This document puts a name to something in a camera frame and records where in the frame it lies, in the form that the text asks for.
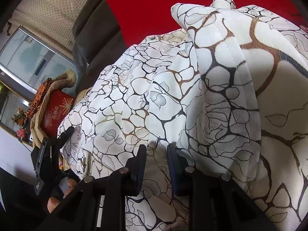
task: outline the beige curtain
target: beige curtain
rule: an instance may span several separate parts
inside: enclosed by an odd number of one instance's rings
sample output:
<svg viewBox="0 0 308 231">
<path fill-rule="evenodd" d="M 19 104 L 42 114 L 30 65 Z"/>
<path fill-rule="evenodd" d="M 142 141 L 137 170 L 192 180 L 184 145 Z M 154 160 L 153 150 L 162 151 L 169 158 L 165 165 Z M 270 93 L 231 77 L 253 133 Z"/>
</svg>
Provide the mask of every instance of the beige curtain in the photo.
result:
<svg viewBox="0 0 308 231">
<path fill-rule="evenodd" d="M 9 22 L 20 25 L 72 59 L 73 24 L 87 0 L 22 0 Z"/>
</svg>

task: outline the black device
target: black device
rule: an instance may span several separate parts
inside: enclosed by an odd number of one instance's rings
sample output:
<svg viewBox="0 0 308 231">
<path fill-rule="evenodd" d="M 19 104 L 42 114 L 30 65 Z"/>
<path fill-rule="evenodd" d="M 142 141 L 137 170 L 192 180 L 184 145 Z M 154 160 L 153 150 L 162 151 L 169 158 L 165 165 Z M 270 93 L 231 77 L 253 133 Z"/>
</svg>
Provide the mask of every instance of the black device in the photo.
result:
<svg viewBox="0 0 308 231">
<path fill-rule="evenodd" d="M 146 156 L 146 147 L 140 145 L 137 155 L 129 158 L 125 167 L 107 177 L 85 177 L 36 231 L 55 231 L 59 228 L 74 231 L 125 231 L 125 196 L 138 196 Z M 105 196 L 103 216 L 101 227 L 96 228 L 102 195 Z"/>
<path fill-rule="evenodd" d="M 77 182 L 79 177 L 71 170 L 63 171 L 59 169 L 59 150 L 64 146 L 74 133 L 74 127 L 69 127 L 59 138 L 44 138 L 41 148 L 33 151 L 32 159 L 34 164 L 36 185 L 34 190 L 36 195 L 43 201 L 47 201 L 50 196 L 58 200 L 63 199 L 63 191 L 59 184 L 65 177 L 73 178 Z"/>
<path fill-rule="evenodd" d="M 206 176 L 188 165 L 175 144 L 167 147 L 171 185 L 189 196 L 189 231 L 276 231 L 275 225 L 228 174 Z"/>
</svg>

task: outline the finger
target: finger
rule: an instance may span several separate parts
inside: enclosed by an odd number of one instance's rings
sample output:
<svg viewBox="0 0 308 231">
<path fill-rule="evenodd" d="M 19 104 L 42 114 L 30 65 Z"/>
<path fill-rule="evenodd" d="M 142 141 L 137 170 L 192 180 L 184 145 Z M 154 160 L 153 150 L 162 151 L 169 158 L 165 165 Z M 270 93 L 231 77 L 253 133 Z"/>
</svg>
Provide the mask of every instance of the finger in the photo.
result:
<svg viewBox="0 0 308 231">
<path fill-rule="evenodd" d="M 47 209 L 49 213 L 54 211 L 54 209 L 60 204 L 60 201 L 54 197 L 50 197 L 47 203 Z"/>
<path fill-rule="evenodd" d="M 64 196 L 63 196 L 63 199 L 64 199 L 66 196 L 68 196 L 68 194 L 69 194 L 70 192 L 72 192 L 74 188 L 75 188 L 75 187 L 70 187 L 70 188 L 65 192 L 65 194 L 64 194 Z"/>
<path fill-rule="evenodd" d="M 77 182 L 74 180 L 74 179 L 68 179 L 67 180 L 67 184 L 70 186 L 70 187 L 75 187 L 77 185 Z"/>
</svg>

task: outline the silver bolt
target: silver bolt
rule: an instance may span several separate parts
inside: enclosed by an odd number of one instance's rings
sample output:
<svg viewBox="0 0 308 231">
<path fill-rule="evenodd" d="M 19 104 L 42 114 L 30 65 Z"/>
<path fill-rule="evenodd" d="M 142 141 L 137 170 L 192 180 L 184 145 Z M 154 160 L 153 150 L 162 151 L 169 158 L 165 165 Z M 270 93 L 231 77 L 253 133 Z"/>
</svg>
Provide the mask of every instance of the silver bolt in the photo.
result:
<svg viewBox="0 0 308 231">
<path fill-rule="evenodd" d="M 188 173 L 193 173 L 195 171 L 195 169 L 193 167 L 186 167 L 185 171 Z"/>
<path fill-rule="evenodd" d="M 120 172 L 121 174 L 126 174 L 128 171 L 129 171 L 129 169 L 126 168 L 126 167 L 122 167 L 122 168 L 120 168 L 120 170 L 119 170 L 119 172 Z"/>
<path fill-rule="evenodd" d="M 230 175 L 229 173 L 223 174 L 223 175 L 221 176 L 221 178 L 222 178 L 224 181 L 230 181 L 231 175 Z"/>
<path fill-rule="evenodd" d="M 93 177 L 92 176 L 87 176 L 86 178 L 84 178 L 84 182 L 85 183 L 89 183 L 91 181 L 93 181 Z"/>
</svg>

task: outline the wall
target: wall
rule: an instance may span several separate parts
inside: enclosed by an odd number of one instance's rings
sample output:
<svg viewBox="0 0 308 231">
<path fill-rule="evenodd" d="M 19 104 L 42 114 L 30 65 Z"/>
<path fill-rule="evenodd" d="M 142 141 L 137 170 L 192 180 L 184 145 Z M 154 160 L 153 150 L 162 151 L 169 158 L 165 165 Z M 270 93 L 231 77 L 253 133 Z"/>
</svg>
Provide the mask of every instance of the wall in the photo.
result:
<svg viewBox="0 0 308 231">
<path fill-rule="evenodd" d="M 27 183 L 35 184 L 35 172 L 30 156 L 33 148 L 26 144 L 25 147 L 2 128 L 0 140 L 0 167 Z"/>
</svg>

